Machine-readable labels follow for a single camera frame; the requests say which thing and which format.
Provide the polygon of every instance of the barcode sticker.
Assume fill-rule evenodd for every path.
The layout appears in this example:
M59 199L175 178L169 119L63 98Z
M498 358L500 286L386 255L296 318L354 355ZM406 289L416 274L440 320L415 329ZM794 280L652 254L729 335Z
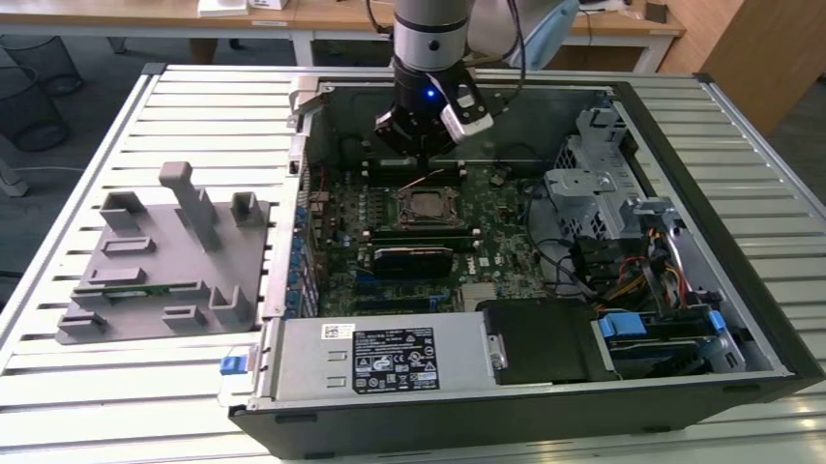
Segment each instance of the barcode sticker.
M352 338L356 330L355 324L324 324L322 325L323 340L346 340Z

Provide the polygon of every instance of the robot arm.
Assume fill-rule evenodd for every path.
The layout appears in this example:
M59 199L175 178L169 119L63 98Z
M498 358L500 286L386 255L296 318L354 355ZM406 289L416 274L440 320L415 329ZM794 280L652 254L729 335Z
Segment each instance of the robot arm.
M508 12L510 28L496 27L487 35L476 33L476 37L486 39L471 42L480 44L480 51L495 51L511 66L522 66L523 50L511 44L518 37L518 12L528 13L519 23L531 26L530 38L536 36L542 45L534 47L539 49L538 59L528 56L526 60L526 66L535 68L544 56L550 61L562 46L576 8L576 0L396 1L395 101L376 119L375 133L399 155L415 157L419 165L426 166L430 158L447 153L456 143L492 126L492 115L504 105L503 101L486 101L462 61L471 17L480 18L479 24L472 25L479 30L483 23L492 25L492 18L502 18L502 9Z

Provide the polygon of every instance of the wooden desk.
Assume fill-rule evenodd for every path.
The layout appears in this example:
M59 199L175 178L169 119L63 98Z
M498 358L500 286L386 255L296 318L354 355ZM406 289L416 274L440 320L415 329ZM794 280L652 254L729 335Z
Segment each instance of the wooden desk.
M299 66L312 66L312 41L375 41L364 1L292 0L283 11L251 9L245 16L197 17L197 0L13 0L0 2L0 34L104 37L288 39ZM392 1L374 0L379 21L392 22ZM620 14L579 17L566 45L643 49L636 72L655 72L683 26Z

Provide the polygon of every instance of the green circuit board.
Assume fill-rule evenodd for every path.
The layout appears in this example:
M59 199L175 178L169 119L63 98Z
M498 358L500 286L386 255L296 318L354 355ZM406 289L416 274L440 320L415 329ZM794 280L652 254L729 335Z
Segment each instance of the green circuit board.
M362 302L398 303L400 300L427 300L430 306L424 312L462 311L458 289L466 283L492 283L499 298L548 295L520 218L526 189L535 180L504 180L495 185L491 182L496 173L494 166L475 165L466 170L460 187L452 189L455 216L456 221L479 229L480 235L475 238L479 243L475 252L452 256L451 275L438 280L382 281L371 277L362 267L370 250L359 237L368 227L392 227L400 214L399 191L370 188L354 173L330 176L330 196L324 196L323 206L314 207L316 255L323 268L320 316L406 313L407 310L392 307L379 311L359 308ZM384 205L378 211L371 210L376 199Z

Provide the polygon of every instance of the blue drive latch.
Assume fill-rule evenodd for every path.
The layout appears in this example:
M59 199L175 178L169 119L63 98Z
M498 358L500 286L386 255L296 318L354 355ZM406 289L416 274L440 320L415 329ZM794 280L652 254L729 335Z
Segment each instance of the blue drive latch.
M599 330L604 338L648 333L643 318L636 312L610 312L599 320Z

